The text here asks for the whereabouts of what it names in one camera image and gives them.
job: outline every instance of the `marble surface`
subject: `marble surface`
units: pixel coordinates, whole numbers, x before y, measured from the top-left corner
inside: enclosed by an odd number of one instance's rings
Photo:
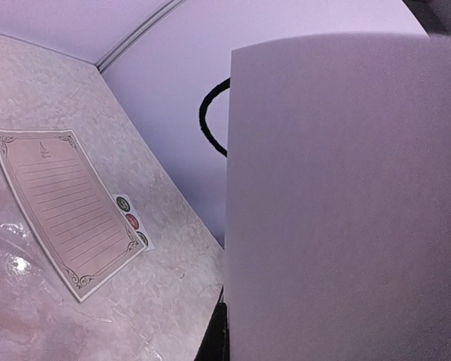
[[[193,359],[222,286],[222,250],[96,69],[0,36],[0,128],[74,129],[156,245],[80,305],[0,171],[0,361]]]

